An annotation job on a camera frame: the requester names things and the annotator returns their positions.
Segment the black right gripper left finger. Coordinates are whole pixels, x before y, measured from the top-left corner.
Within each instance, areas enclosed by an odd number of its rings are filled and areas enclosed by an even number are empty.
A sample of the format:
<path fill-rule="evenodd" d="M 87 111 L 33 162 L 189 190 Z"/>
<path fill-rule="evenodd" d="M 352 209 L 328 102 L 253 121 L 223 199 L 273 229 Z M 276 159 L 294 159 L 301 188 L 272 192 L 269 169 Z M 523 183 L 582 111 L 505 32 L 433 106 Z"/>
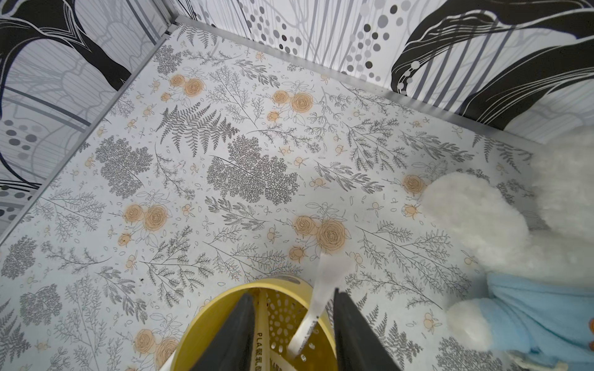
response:
<path fill-rule="evenodd" d="M 255 304 L 244 294 L 191 370 L 249 370 L 255 336 Z"/>

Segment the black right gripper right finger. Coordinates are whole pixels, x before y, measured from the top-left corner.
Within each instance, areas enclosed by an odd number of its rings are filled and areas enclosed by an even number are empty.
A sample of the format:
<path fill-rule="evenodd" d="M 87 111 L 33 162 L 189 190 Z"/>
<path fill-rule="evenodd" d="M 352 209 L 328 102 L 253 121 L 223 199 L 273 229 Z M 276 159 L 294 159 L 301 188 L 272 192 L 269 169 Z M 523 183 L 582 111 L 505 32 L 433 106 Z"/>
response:
<path fill-rule="evenodd" d="M 351 297 L 334 292 L 334 337 L 340 371 L 400 371 Z"/>

